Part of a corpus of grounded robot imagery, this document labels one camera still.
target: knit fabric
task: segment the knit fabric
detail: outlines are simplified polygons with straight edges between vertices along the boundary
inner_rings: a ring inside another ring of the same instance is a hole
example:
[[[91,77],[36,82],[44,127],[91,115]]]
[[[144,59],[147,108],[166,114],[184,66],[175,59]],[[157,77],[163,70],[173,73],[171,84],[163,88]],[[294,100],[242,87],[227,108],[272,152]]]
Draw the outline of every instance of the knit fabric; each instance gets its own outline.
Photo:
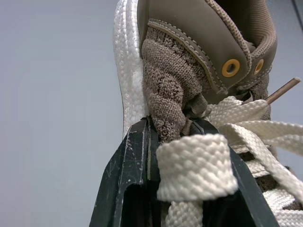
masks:
[[[206,109],[204,95],[211,87],[205,71],[177,40],[152,27],[142,56],[143,90],[161,143],[178,140],[182,129],[188,128],[186,119],[200,116]],[[253,100],[266,98],[267,86],[268,76],[250,89]],[[270,110],[262,119],[270,119]]]

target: shoe upper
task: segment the shoe upper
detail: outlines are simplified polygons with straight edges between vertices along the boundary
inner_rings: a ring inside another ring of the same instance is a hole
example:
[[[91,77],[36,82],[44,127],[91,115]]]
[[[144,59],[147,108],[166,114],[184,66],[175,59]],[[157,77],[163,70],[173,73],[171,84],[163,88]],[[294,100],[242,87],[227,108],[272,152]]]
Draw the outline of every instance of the shoe upper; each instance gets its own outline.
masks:
[[[139,0],[137,14],[141,47],[154,27],[197,59],[213,90],[209,103],[248,90],[271,70],[277,39],[264,0]]]

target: clamp jaw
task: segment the clamp jaw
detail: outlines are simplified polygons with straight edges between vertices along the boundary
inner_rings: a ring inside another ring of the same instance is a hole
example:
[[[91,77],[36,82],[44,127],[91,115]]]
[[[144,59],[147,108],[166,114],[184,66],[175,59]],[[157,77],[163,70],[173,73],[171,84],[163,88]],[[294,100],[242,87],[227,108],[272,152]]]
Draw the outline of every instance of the clamp jaw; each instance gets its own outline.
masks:
[[[191,120],[191,135],[219,133],[204,119]],[[161,227],[158,146],[150,117],[130,128],[105,168],[89,227]],[[203,226],[279,227],[245,162],[232,148],[230,154],[239,189],[234,195],[203,201]]]

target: shoe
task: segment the shoe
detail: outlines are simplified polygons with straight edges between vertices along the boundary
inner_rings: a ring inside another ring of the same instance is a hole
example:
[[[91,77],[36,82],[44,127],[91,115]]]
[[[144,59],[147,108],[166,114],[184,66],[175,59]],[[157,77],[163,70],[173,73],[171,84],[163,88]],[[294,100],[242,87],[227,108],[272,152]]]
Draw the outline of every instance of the shoe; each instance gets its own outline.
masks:
[[[186,135],[189,118],[201,116],[209,105],[231,96],[245,103],[266,99],[276,45],[265,0],[120,0],[114,50],[123,135],[151,114],[161,142],[170,143]],[[269,106],[260,119],[270,120]],[[276,160],[275,149],[267,148]],[[256,161],[251,152],[239,155]],[[264,195],[280,183],[268,173],[255,175]],[[302,201],[287,201],[283,214],[300,210],[300,217]],[[295,220],[300,226],[303,218]]]

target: gray wall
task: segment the gray wall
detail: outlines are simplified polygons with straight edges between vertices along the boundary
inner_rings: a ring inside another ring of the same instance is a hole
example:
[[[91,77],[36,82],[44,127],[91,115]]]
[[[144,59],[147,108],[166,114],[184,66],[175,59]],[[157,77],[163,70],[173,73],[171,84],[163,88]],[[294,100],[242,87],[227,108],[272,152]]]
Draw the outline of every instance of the gray wall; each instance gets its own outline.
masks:
[[[121,141],[112,49],[117,0],[2,0],[0,226],[88,226],[100,179]],[[279,48],[270,92],[302,77],[303,34],[290,0],[273,0]],[[273,119],[303,124],[303,85]],[[302,158],[280,153],[303,179]]]

